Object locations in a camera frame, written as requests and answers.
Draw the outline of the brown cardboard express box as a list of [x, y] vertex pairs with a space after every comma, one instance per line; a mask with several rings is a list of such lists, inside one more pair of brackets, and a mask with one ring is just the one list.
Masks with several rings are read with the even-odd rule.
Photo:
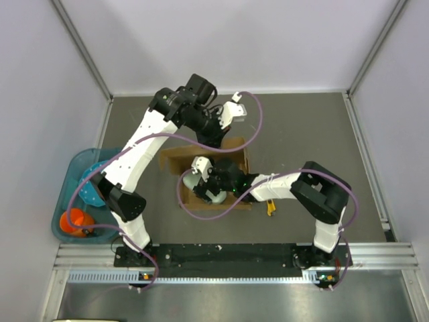
[[218, 153], [188, 145], [160, 151], [160, 168], [183, 176], [178, 181], [178, 195], [190, 211], [224, 211], [235, 203], [248, 187], [249, 161], [245, 148]]

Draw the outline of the pale green bowl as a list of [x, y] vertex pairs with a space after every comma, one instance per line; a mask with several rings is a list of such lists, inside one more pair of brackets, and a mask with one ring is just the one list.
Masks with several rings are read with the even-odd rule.
[[209, 205], [220, 205], [227, 198], [227, 193], [225, 191], [221, 191], [217, 195], [210, 192], [205, 187], [205, 181], [203, 181], [201, 174], [190, 172], [184, 176], [182, 182], [186, 188], [191, 190], [199, 199], [202, 199]]

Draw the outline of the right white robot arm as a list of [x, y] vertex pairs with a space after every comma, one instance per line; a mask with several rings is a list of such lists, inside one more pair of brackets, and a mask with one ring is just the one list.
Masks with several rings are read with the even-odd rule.
[[182, 179], [185, 187], [208, 204], [221, 204], [228, 193], [244, 203], [274, 199], [297, 200], [316, 220], [314, 260], [329, 265], [338, 255], [340, 224], [351, 186], [320, 164], [309, 161], [291, 174], [252, 174], [232, 160], [197, 156]]

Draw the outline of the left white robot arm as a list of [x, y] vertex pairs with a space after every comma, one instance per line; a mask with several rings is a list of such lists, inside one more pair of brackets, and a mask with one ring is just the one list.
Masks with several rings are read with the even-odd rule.
[[233, 95], [218, 109], [208, 107], [217, 94], [217, 88], [197, 74], [176, 90], [158, 90], [121, 153], [90, 178], [117, 221], [119, 233], [130, 248], [130, 260], [138, 266], [150, 262], [152, 250], [147, 246], [150, 236], [142, 215], [146, 201], [136, 193], [137, 183], [169, 136], [183, 126], [196, 134], [200, 145], [220, 148], [232, 122], [232, 107], [240, 97]]

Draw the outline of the yellow utility knife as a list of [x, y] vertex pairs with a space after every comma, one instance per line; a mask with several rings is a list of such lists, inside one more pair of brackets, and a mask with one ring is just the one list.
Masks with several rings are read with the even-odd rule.
[[276, 212], [276, 207], [273, 199], [267, 200], [267, 215], [269, 217], [273, 216]]

